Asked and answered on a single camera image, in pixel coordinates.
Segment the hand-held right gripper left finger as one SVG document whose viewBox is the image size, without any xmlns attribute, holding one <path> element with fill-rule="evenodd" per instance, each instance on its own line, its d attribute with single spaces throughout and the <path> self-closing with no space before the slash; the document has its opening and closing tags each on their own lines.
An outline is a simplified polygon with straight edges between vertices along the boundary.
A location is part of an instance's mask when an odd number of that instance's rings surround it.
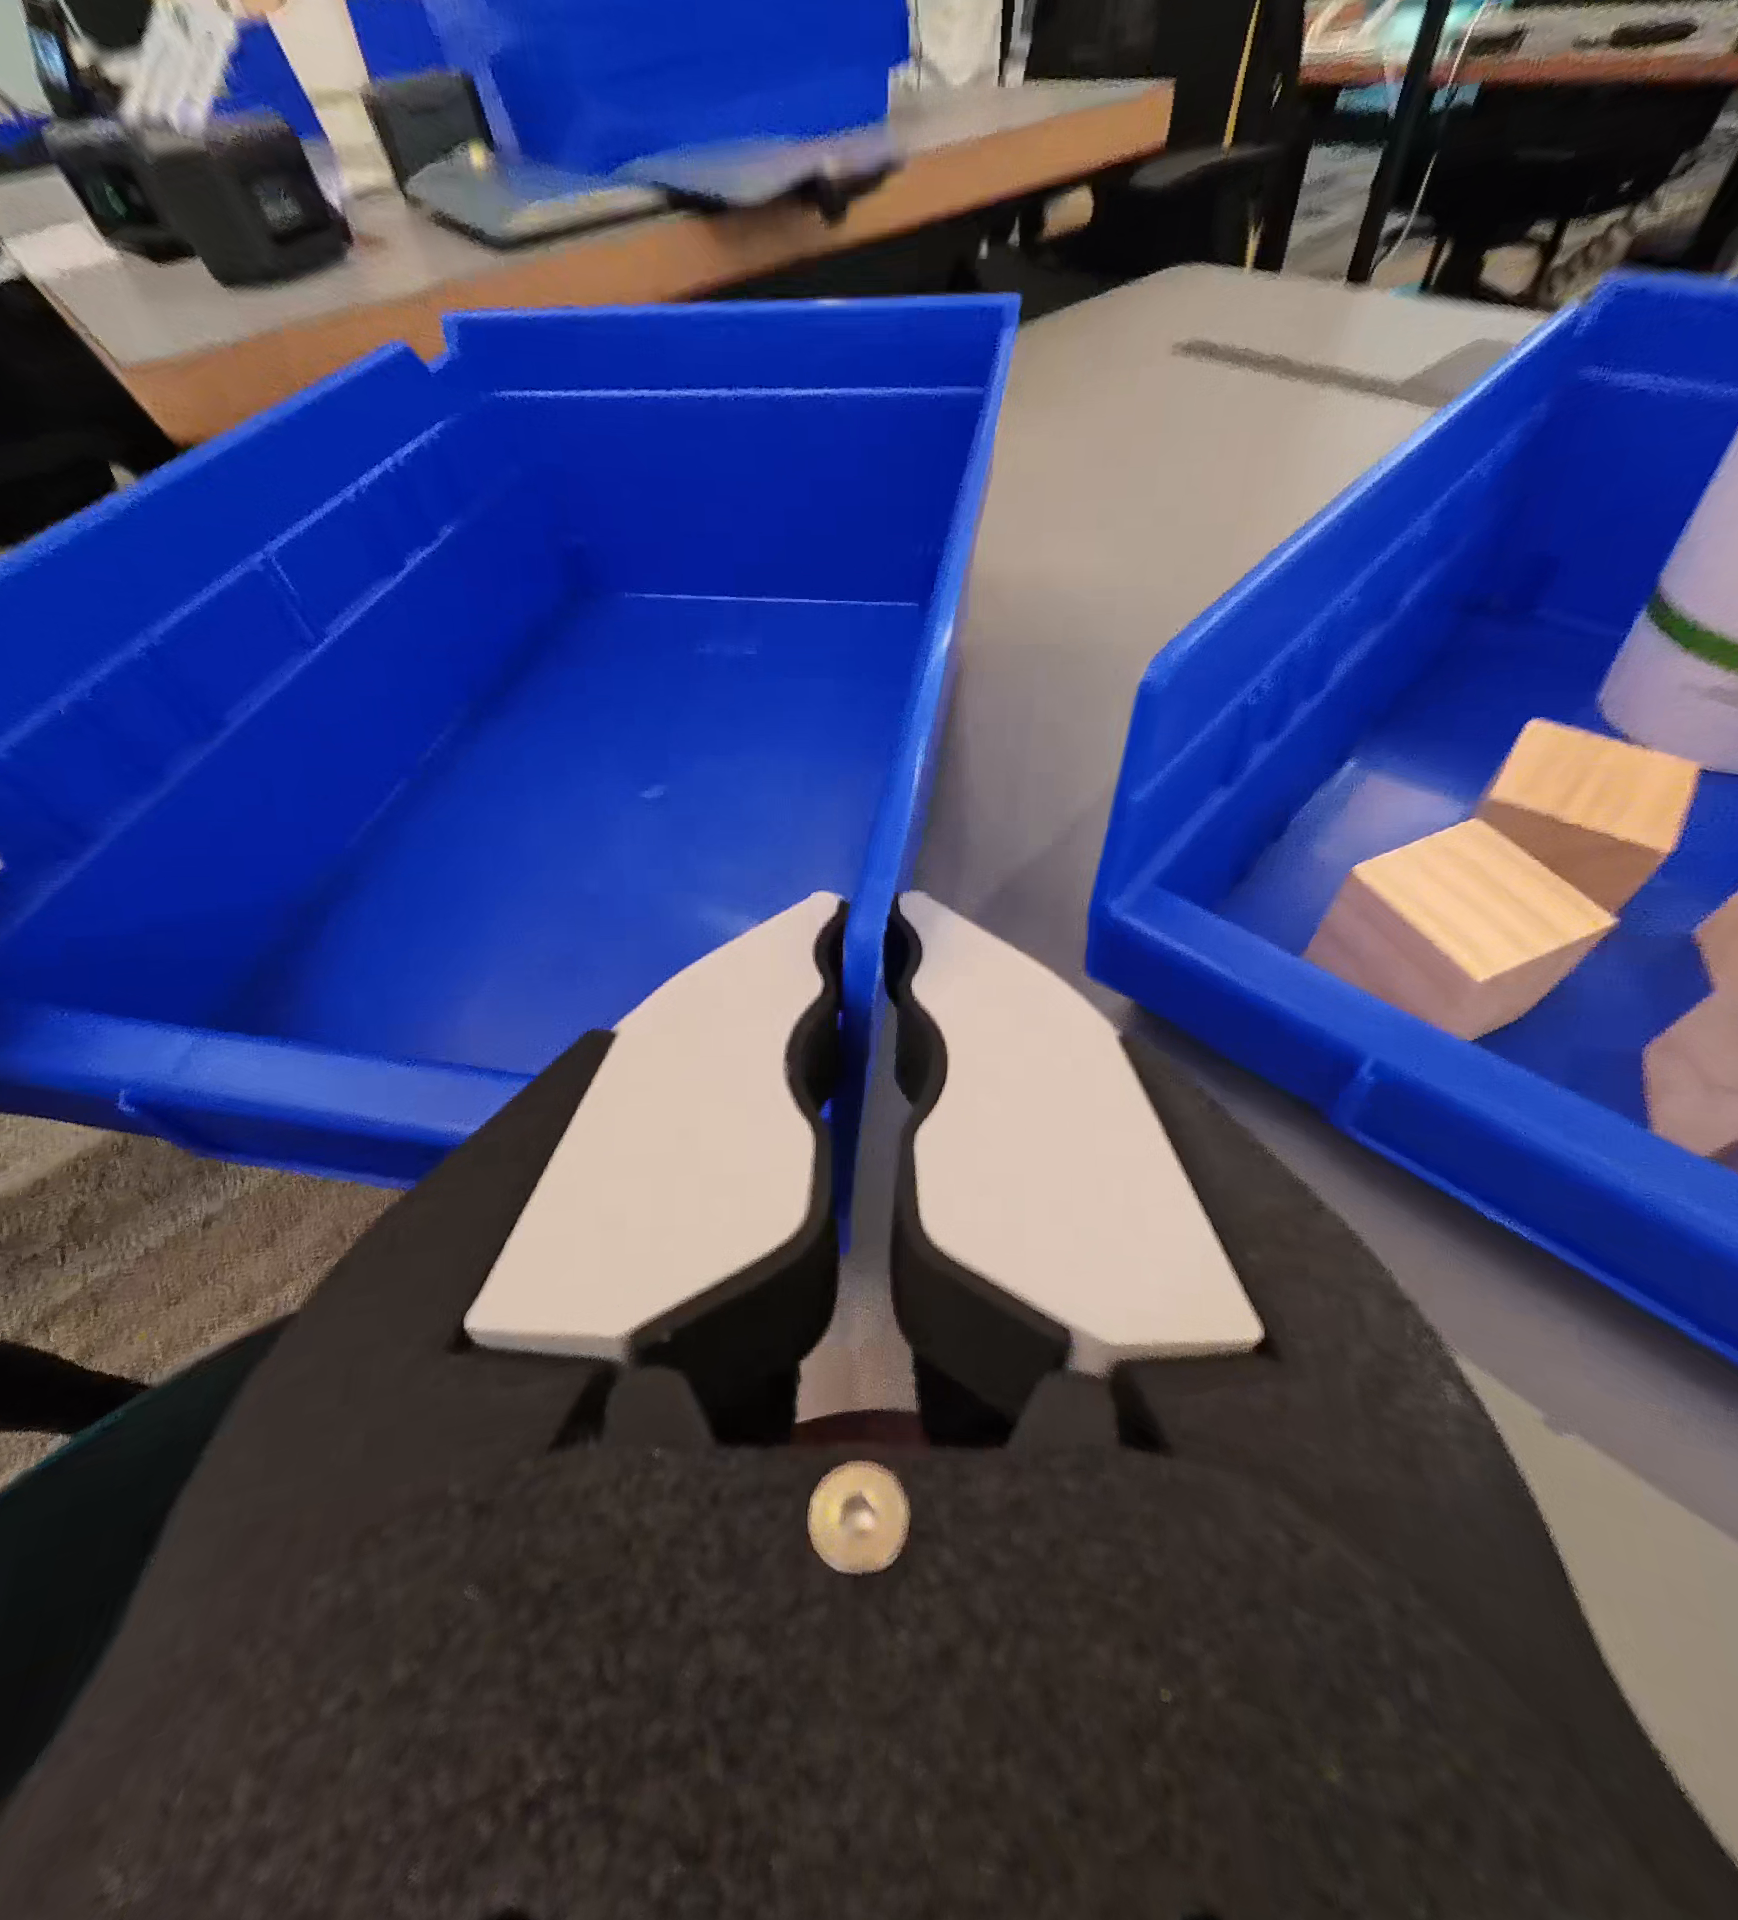
<svg viewBox="0 0 1738 1920">
<path fill-rule="evenodd" d="M 790 1437 L 839 1291 L 847 920 L 811 892 L 618 1020 L 468 1311 L 473 1348 L 672 1369 L 720 1440 Z"/>
</svg>

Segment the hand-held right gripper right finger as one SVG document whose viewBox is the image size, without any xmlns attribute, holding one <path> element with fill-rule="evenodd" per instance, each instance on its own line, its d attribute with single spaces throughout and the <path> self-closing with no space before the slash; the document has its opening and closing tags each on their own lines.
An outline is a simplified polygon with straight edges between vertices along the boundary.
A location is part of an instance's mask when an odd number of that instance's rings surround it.
<svg viewBox="0 0 1738 1920">
<path fill-rule="evenodd" d="M 1004 1443 L 1053 1380 L 1232 1359 L 1265 1323 L 1120 1029 L 904 892 L 884 939 L 907 1104 L 888 1279 L 937 1443 Z"/>
</svg>

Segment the blue plastic bin with cubes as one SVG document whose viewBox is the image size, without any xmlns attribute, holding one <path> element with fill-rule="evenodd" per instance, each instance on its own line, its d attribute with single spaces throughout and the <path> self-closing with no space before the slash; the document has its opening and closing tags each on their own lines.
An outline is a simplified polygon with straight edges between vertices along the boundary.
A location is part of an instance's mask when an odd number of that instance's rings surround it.
<svg viewBox="0 0 1738 1920">
<path fill-rule="evenodd" d="M 1738 1173 L 1647 1125 L 1738 888 L 1738 778 L 1625 925 L 1459 1041 L 1303 957 L 1352 867 L 1452 826 L 1530 718 L 1588 724 L 1738 428 L 1738 280 L 1643 272 L 1513 348 L 1145 671 L 1087 970 L 1738 1366 Z"/>
</svg>

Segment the wooden desk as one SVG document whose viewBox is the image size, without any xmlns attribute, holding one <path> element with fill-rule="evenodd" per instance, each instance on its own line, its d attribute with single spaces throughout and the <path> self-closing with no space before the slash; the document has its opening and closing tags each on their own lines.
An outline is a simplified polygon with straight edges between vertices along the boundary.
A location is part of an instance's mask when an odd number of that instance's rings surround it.
<svg viewBox="0 0 1738 1920">
<path fill-rule="evenodd" d="M 215 438 L 377 348 L 443 348 L 454 313 L 706 300 L 970 223 L 1163 151 L 1172 81 L 1035 80 L 898 103 L 901 167 L 839 223 L 777 202 L 665 213 L 517 251 L 486 248 L 370 197 L 339 264 L 253 291 L 195 260 L 152 264 L 104 248 L 40 280 L 96 361 L 176 442 Z"/>
</svg>

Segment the grey laptop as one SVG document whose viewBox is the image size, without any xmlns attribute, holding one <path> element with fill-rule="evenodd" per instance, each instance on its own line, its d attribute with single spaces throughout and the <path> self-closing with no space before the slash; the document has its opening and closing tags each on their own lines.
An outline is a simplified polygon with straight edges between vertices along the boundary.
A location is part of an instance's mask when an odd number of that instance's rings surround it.
<svg viewBox="0 0 1738 1920">
<path fill-rule="evenodd" d="M 468 143 L 416 169 L 405 198 L 423 216 L 476 243 L 517 251 L 673 210 L 753 210 L 803 205 L 826 223 L 901 169 L 885 127 L 815 140 L 745 140 L 640 157 L 606 175 Z"/>
</svg>

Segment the black office chair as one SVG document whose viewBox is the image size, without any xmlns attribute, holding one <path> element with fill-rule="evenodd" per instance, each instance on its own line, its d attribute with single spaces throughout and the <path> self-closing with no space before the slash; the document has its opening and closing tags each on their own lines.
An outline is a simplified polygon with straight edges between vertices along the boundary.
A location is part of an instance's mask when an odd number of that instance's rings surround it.
<svg viewBox="0 0 1738 1920">
<path fill-rule="evenodd" d="M 1242 264 L 1294 124 L 1302 1 L 1042 1 L 1029 80 L 1169 80 L 1160 154 L 1087 182 L 1090 218 L 1025 216 L 1029 258 L 1121 285 L 1172 266 Z"/>
</svg>

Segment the blue storage bins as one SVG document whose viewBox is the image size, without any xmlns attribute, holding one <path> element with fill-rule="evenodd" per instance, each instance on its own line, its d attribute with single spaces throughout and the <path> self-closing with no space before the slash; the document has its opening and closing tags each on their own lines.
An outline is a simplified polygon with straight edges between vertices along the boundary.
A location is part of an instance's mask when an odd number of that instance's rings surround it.
<svg viewBox="0 0 1738 1920">
<path fill-rule="evenodd" d="M 449 67 L 500 151 L 582 175 L 805 140 L 885 118 L 904 1 L 424 1 L 347 6 L 364 77 Z"/>
</svg>

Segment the wooden table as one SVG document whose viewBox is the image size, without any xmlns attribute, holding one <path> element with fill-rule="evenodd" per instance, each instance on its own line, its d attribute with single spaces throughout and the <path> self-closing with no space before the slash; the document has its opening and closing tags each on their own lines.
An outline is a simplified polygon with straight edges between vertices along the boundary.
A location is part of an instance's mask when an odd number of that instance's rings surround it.
<svg viewBox="0 0 1738 1920">
<path fill-rule="evenodd" d="M 1432 3 L 1313 3 L 1302 81 L 1403 95 Z M 1435 86 L 1738 83 L 1738 3 L 1454 1 Z"/>
</svg>

